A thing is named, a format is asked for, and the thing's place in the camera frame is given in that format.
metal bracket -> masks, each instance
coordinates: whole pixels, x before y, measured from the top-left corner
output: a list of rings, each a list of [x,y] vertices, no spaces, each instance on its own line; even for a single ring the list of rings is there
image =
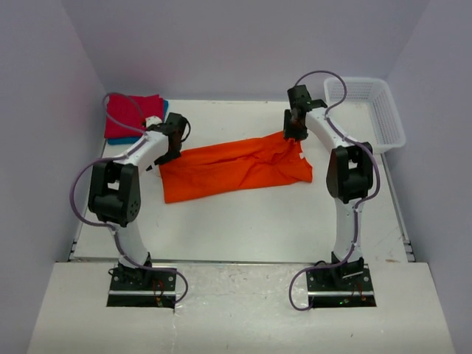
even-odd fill
[[[353,277],[337,278],[332,269],[307,272],[308,303],[312,308],[375,307],[369,267]]]
[[[166,271],[146,271],[118,264],[111,275],[107,307],[174,308],[176,276]]]

wire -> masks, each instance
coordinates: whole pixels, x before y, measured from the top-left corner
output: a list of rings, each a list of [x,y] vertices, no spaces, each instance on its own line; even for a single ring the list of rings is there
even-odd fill
[[[103,107],[105,109],[105,112],[106,112],[106,116],[107,118],[109,118],[112,122],[124,127],[124,128],[127,128],[127,129],[130,129],[132,131],[136,131],[136,132],[139,132],[141,135],[145,135],[146,132],[145,131],[142,131],[138,128],[134,128],[134,127],[130,127],[128,125],[125,125],[121,122],[118,122],[116,119],[114,119],[108,112],[107,112],[107,109],[106,109],[106,99],[108,97],[110,97],[112,94],[118,94],[120,96],[123,96],[123,97],[126,97],[128,100],[130,100],[134,105],[135,107],[138,109],[139,113],[142,115],[142,111],[141,111],[141,108],[139,107],[139,105],[136,103],[135,100],[133,100],[131,97],[125,95],[125,94],[120,94],[118,92],[110,92],[110,93],[107,93],[103,100],[102,100],[102,104],[103,104]],[[98,163],[101,163],[101,162],[112,162],[112,161],[119,161],[119,160],[123,160],[123,159],[126,159],[128,157],[128,155],[131,155],[132,153],[135,153],[136,151],[138,151],[138,149],[140,149],[141,146],[143,146],[143,144],[146,143],[146,140],[142,140],[137,146],[133,147],[130,151],[128,151],[128,154],[127,155],[121,155],[121,156],[116,156],[116,157],[102,157],[102,158],[99,158],[99,159],[96,159],[94,160],[93,162],[87,164],[84,168],[82,168],[82,170],[79,171],[79,173],[75,176],[74,178],[74,181],[72,182],[72,185],[71,185],[71,189],[69,191],[69,203],[71,204],[71,208],[72,208],[72,212],[74,213],[74,215],[80,220],[82,221],[83,223],[86,223],[87,225],[90,225],[90,226],[96,226],[96,227],[106,227],[107,229],[110,230],[111,234],[113,235],[113,239],[114,239],[114,242],[115,242],[115,245],[118,249],[118,252],[119,254],[123,257],[123,259],[127,260],[131,265],[139,268],[139,269],[143,269],[145,271],[163,271],[165,273],[171,273],[171,274],[175,274],[175,275],[178,275],[180,278],[182,278],[182,280],[184,281],[184,284],[185,284],[185,290],[184,290],[184,293],[182,294],[182,296],[180,296],[179,299],[176,299],[175,303],[178,303],[180,301],[182,301],[182,299],[187,295],[187,292],[189,290],[189,283],[187,281],[187,279],[185,278],[185,276],[180,272],[180,271],[177,271],[176,269],[171,269],[171,268],[154,268],[154,267],[148,267],[146,265],[141,265],[139,264],[138,262],[136,262],[135,260],[131,259],[126,253],[125,251],[123,250],[122,246],[121,246],[121,243],[119,242],[119,238],[118,238],[118,229],[115,227],[115,225],[112,225],[110,223],[97,223],[97,222],[94,222],[94,221],[90,221],[90,220],[87,220],[85,219],[79,212],[78,208],[77,208],[77,205],[75,203],[75,189],[77,188],[77,183],[78,181],[80,180],[80,177],[82,177],[82,175],[87,171],[87,169],[89,169],[90,167],[94,166],[95,164],[98,164]]]
[[[301,275],[301,274],[304,274],[308,271],[314,271],[314,270],[322,270],[322,269],[334,269],[334,268],[338,268],[342,265],[344,265],[345,263],[347,263],[347,261],[349,260],[349,257],[351,257],[351,254],[353,254],[354,250],[355,250],[355,245],[357,243],[357,239],[359,237],[359,214],[358,214],[358,208],[359,206],[366,202],[366,201],[369,201],[373,198],[375,198],[377,196],[377,194],[379,193],[380,191],[380,188],[381,188],[381,174],[380,174],[380,170],[378,169],[378,166],[377,166],[377,162],[375,161],[375,157],[373,156],[373,154],[370,152],[370,150],[365,147],[363,144],[361,144],[360,142],[356,142],[354,140],[352,140],[350,137],[348,136],[345,136],[334,124],[333,122],[331,121],[331,118],[329,118],[328,116],[328,113],[335,107],[337,107],[338,105],[342,104],[344,102],[344,100],[346,99],[346,96],[347,96],[347,86],[346,86],[346,83],[344,82],[344,80],[342,80],[342,77],[337,75],[336,73],[334,72],[329,72],[328,70],[315,70],[313,72],[308,72],[306,74],[304,74],[303,76],[301,76],[295,83],[295,86],[298,85],[300,83],[300,81],[302,81],[304,78],[306,78],[307,76],[310,76],[312,74],[330,74],[334,77],[336,77],[342,84],[342,87],[344,89],[344,94],[342,96],[342,98],[330,105],[328,108],[326,108],[326,111],[324,111],[324,118],[326,119],[328,125],[335,131],[336,134],[338,134],[338,136],[340,138],[342,138],[344,141],[346,142],[349,142],[350,144],[354,144],[356,146],[358,146],[360,149],[362,149],[369,157],[370,161],[372,162],[372,166],[374,167],[374,171],[375,171],[375,190],[374,190],[374,193],[372,193],[371,195],[368,195],[366,198],[362,198],[361,200],[359,200],[357,203],[354,204],[354,208],[353,208],[353,211],[354,211],[354,236],[353,236],[353,244],[351,245],[351,248],[350,250],[348,251],[346,257],[339,263],[334,263],[334,264],[326,264],[326,265],[319,265],[319,262],[316,263],[315,265],[311,265],[310,267],[307,267],[307,268],[304,268],[302,269],[301,271],[298,271],[294,277],[292,278],[292,280],[290,281],[290,285],[288,286],[288,301],[290,301],[290,305],[297,311],[307,311],[307,310],[310,310],[312,308],[312,305],[309,305],[307,306],[306,308],[299,308],[295,305],[294,303],[294,299],[292,298],[292,291],[294,289],[294,283],[295,283],[295,280]]]
[[[187,118],[185,118],[185,120],[187,121],[187,125],[189,126],[189,131],[188,131],[187,135],[181,140],[181,142],[184,142],[185,140],[187,140],[187,138],[190,135],[190,131],[192,131],[192,126],[190,125],[189,120]]]

white basket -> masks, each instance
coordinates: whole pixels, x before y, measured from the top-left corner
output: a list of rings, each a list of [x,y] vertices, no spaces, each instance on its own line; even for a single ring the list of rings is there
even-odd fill
[[[406,138],[397,107],[388,84],[368,77],[343,77],[347,86],[346,100],[330,111],[347,134],[360,142],[370,142],[374,153],[384,153],[405,145]],[[338,79],[324,81],[327,105],[338,102],[343,87]]]

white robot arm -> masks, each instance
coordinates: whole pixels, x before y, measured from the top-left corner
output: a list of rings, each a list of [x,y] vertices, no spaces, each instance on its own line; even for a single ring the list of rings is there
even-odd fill
[[[139,141],[123,154],[93,166],[88,208],[99,221],[110,225],[120,253],[118,266],[111,270],[110,306],[173,307],[175,304],[175,277],[169,277],[169,273],[179,273],[152,268],[136,218],[141,207],[139,176],[151,169],[152,164],[165,164],[180,156],[187,126],[190,132],[185,117],[170,113],[165,123],[147,127]],[[118,188],[109,186],[116,182]],[[173,293],[162,297],[165,301],[156,302],[161,299],[155,295],[156,289],[162,294]]]
[[[349,137],[334,121],[326,117],[327,106],[322,100],[312,100],[305,85],[288,90],[290,110],[285,110],[284,137],[297,141],[306,139],[308,131],[316,134],[330,153],[326,184],[336,205],[336,243],[331,253],[331,263],[311,266],[292,279],[289,297],[297,310],[313,306],[345,306],[345,293],[354,293],[353,287],[365,280],[364,288],[371,297],[361,296],[364,302],[350,302],[362,306],[375,305],[368,268],[364,265],[361,251],[362,206],[373,186],[372,146]],[[310,305],[298,308],[291,298],[294,280],[307,273]]]

white table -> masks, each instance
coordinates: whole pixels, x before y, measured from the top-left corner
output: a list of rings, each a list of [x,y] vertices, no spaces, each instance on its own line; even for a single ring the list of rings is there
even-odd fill
[[[29,354],[454,354],[424,263],[372,262],[376,308],[307,313],[287,299],[300,264],[177,266],[190,290],[173,313],[107,308],[110,263],[55,264]]]
[[[176,100],[170,111],[192,123],[184,149],[266,136],[282,130],[285,102]],[[156,172],[141,178],[138,224],[154,260],[253,263],[311,263],[329,260],[336,232],[336,211],[325,183],[329,153],[314,134],[302,143],[313,166],[313,183],[243,190],[194,201],[165,204]],[[106,145],[104,156],[126,146]],[[379,196],[364,207],[361,242],[365,259],[406,262],[403,238],[380,166]],[[94,219],[90,212],[86,217]],[[74,251],[79,260],[115,260],[109,232],[84,225]]]

